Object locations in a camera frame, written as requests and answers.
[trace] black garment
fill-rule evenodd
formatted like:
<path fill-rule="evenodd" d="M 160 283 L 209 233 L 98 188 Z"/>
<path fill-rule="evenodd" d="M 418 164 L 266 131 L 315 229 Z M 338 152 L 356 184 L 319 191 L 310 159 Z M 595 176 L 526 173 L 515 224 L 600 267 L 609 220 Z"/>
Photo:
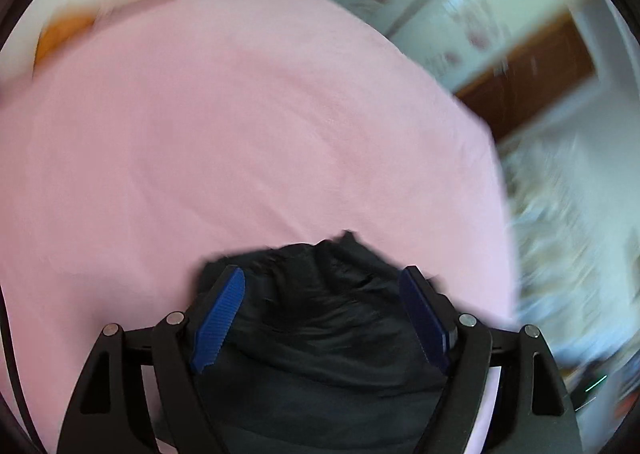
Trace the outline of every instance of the black garment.
<path fill-rule="evenodd" d="M 410 453 L 444 378 L 424 358 L 399 271 L 347 232 L 210 262 L 246 294 L 215 365 L 196 380 L 232 454 Z"/>

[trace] wooden cabinet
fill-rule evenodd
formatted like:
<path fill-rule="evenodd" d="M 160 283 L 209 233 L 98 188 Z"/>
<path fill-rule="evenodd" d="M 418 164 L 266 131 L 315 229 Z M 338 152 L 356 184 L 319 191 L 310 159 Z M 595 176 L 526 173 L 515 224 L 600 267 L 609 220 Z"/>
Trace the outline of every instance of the wooden cabinet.
<path fill-rule="evenodd" d="M 593 74 L 589 51 L 567 13 L 456 96 L 500 140 Z"/>

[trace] pink bed sheet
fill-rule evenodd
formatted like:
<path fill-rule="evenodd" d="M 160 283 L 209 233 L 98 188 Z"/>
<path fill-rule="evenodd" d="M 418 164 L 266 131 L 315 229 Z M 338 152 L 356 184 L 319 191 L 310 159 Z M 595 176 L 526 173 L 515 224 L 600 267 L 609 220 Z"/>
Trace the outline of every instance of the pink bed sheet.
<path fill-rule="evenodd" d="M 170 0 L 54 60 L 0 108 L 0 279 L 50 452 L 101 328 L 183 309 L 204 257 L 348 228 L 512 317 L 487 128 L 333 3 Z"/>

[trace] blue gripper pad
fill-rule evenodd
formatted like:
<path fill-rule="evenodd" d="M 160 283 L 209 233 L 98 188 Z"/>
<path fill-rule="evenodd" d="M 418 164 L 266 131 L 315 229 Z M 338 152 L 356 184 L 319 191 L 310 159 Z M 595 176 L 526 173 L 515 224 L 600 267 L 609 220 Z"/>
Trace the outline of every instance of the blue gripper pad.
<path fill-rule="evenodd" d="M 214 301 L 210 310 L 203 315 L 202 324 L 193 337 L 191 369 L 197 374 L 216 361 L 222 342 L 242 303 L 244 298 L 242 270 L 238 267 L 227 267 L 207 294 L 206 304 L 211 304 L 211 298 L 214 298 Z"/>
<path fill-rule="evenodd" d="M 432 304 L 439 294 L 428 283 L 414 266 L 405 268 L 399 279 L 400 300 L 414 325 L 427 360 L 442 374 L 448 374 L 450 360 L 447 353 L 453 344 L 450 333 L 438 318 Z"/>

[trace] black cord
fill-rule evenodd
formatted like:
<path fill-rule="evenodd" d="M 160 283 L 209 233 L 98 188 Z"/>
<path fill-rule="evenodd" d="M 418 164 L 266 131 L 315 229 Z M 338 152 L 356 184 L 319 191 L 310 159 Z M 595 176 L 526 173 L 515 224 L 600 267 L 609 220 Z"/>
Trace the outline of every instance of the black cord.
<path fill-rule="evenodd" d="M 36 449 L 42 454 L 46 454 L 47 451 L 40 440 L 40 436 L 38 436 L 38 431 L 36 431 L 36 427 L 33 424 L 27 401 L 24 399 L 24 393 L 22 392 L 20 376 L 18 375 L 18 365 L 15 363 L 14 343 L 11 339 L 11 329 L 9 328 L 9 316 L 6 312 L 6 304 L 4 302 L 4 295 L 2 294 L 2 285 L 0 285 L 0 334 L 2 335 L 2 348 L 4 349 L 4 358 L 6 360 L 7 371 L 9 372 L 9 380 L 14 390 L 15 402 L 18 405 L 24 427 Z"/>

